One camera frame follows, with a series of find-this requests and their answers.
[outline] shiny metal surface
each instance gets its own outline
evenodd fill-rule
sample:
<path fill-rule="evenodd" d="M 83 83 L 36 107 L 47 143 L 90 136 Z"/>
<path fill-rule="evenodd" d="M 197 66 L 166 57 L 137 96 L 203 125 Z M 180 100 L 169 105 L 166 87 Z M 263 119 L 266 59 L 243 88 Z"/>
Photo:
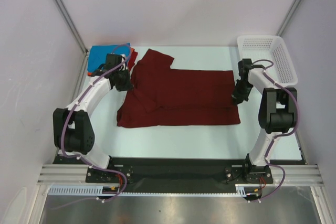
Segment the shiny metal surface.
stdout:
<path fill-rule="evenodd" d="M 309 187 L 284 187 L 261 204 L 243 198 L 119 197 L 105 204 L 85 200 L 50 209 L 77 199 L 80 197 L 48 196 L 40 224 L 321 223 Z"/>

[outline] white wall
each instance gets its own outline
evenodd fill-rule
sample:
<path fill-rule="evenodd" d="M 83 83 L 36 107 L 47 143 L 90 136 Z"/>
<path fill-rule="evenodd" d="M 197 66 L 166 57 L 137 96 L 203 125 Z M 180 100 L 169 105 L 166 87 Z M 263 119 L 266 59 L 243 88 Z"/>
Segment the white wall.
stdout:
<path fill-rule="evenodd" d="M 293 0 L 63 0 L 87 47 L 237 45 L 275 34 Z"/>
<path fill-rule="evenodd" d="M 55 154 L 52 112 L 70 101 L 83 55 L 53 0 L 0 0 L 0 49 L 1 222 Z"/>
<path fill-rule="evenodd" d="M 299 133 L 336 207 L 336 0 L 303 0 L 283 38 L 299 77 Z"/>

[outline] white table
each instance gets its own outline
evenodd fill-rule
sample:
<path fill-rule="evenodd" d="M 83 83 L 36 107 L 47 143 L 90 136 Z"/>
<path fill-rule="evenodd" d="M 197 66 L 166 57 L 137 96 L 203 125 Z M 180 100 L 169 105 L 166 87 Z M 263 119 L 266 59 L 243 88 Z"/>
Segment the white table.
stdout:
<path fill-rule="evenodd" d="M 140 60 L 149 47 L 135 47 Z M 175 58 L 172 68 L 233 70 L 239 79 L 236 47 L 150 47 Z M 117 110 L 126 92 L 110 91 L 92 114 L 96 143 L 114 157 L 245 158 L 260 131 L 261 94 L 253 89 L 248 102 L 238 106 L 241 124 L 229 126 L 155 126 L 138 129 L 117 127 Z M 272 159 L 301 160 L 294 135 L 282 138 Z"/>

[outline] white laundry basket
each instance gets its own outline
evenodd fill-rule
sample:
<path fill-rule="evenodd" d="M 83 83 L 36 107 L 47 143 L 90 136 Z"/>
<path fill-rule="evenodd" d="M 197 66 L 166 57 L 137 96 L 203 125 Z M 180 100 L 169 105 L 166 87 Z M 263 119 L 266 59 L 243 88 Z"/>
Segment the white laundry basket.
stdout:
<path fill-rule="evenodd" d="M 274 66 L 267 70 L 279 84 L 294 86 L 298 83 L 292 60 L 284 40 L 273 35 L 244 35 L 237 39 L 240 58 L 250 58 L 252 61 L 268 59 Z"/>

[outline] folded shirt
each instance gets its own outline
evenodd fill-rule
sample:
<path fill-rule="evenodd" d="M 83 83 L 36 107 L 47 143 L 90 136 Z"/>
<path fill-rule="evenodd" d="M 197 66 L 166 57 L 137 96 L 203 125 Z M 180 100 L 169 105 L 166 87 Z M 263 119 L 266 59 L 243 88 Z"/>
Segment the folded shirt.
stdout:
<path fill-rule="evenodd" d="M 174 58 L 149 49 L 133 69 L 117 126 L 239 124 L 232 71 L 171 69 Z"/>

